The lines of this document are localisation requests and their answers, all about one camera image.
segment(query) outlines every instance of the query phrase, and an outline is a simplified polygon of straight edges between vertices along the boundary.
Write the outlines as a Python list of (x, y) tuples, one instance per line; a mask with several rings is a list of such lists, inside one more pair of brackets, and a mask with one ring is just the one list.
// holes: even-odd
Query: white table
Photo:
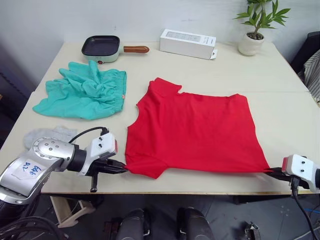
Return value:
[[(246, 57), (233, 44), (217, 44), (215, 60), (176, 55), (158, 50), (158, 43), (146, 45), (145, 55), (123, 54), (113, 63), (100, 65), (100, 70), (116, 68), (127, 72), (127, 94), (123, 111), (97, 120), (48, 117), (33, 112), (32, 107), (46, 98), (45, 82), (61, 78), (58, 69), (68, 62), (86, 63), (81, 54), (82, 43), (65, 43), (38, 88), (32, 93), (0, 151), (0, 170), (24, 150), (22, 138), (35, 128), (64, 126), (78, 132), (106, 126), (118, 141), (118, 154), (113, 158), (125, 163), (127, 126), (138, 116), (136, 103), (146, 93), (149, 81), (156, 77), (181, 84), (182, 92), (228, 96), (235, 93), (248, 98), (256, 126), (256, 135), (271, 167), (280, 167), (283, 157), (291, 154), (307, 156), (320, 164), (319, 108), (307, 88), (272, 43), (264, 43), (261, 53)], [(90, 132), (77, 140), (84, 148), (98, 132)], [(75, 172), (53, 172), (43, 193), (89, 193), (91, 178)], [(193, 170), (168, 169), (158, 179), (130, 172), (110, 175), (100, 173), (99, 193), (156, 194), (288, 194), (287, 182), (263, 173), (221, 174)]]

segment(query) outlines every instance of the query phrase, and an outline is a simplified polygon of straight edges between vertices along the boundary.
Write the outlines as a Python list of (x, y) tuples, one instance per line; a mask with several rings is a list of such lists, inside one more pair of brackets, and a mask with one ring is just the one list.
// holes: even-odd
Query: wooden handle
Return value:
[(125, 53), (145, 54), (149, 52), (149, 48), (147, 46), (124, 46), (123, 51)]

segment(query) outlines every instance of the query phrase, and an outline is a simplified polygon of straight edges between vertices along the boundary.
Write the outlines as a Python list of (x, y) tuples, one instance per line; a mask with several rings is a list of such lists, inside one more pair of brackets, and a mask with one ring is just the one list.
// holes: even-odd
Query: potted plant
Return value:
[[(234, 19), (248, 18), (247, 21), (242, 24), (250, 25), (254, 27), (253, 32), (248, 32), (244, 35), (244, 38), (238, 45), (238, 50), (240, 53), (252, 56), (255, 55), (261, 48), (262, 43), (265, 41), (265, 37), (259, 33), (259, 29), (275, 29), (270, 24), (274, 21), (281, 25), (285, 25), (284, 22), (287, 12), (290, 8), (284, 8), (280, 11), (278, 10), (278, 0), (273, 2), (272, 0), (247, 0), (248, 8), (246, 12), (238, 13), (238, 17)], [(268, 2), (272, 1), (272, 12), (267, 14), (266, 5)]]

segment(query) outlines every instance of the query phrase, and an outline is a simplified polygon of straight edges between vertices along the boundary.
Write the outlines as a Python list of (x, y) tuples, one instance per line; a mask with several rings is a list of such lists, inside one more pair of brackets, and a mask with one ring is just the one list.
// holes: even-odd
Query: t-shirt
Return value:
[(178, 91), (156, 78), (128, 127), (125, 159), (134, 174), (158, 178), (167, 168), (258, 173), (269, 168), (247, 98)]

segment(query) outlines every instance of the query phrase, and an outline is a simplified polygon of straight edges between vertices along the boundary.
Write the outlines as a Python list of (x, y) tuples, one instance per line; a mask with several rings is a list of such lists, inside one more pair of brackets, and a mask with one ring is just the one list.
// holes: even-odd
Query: t-shirt sleeve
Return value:
[(126, 155), (125, 161), (126, 168), (133, 174), (142, 174), (154, 179), (157, 179), (168, 168), (163, 161), (148, 156)]
[(181, 88), (182, 88), (181, 85), (173, 84), (159, 77), (157, 77), (154, 81), (150, 81), (150, 85), (149, 85), (149, 90), (156, 92), (163, 97), (175, 94)]

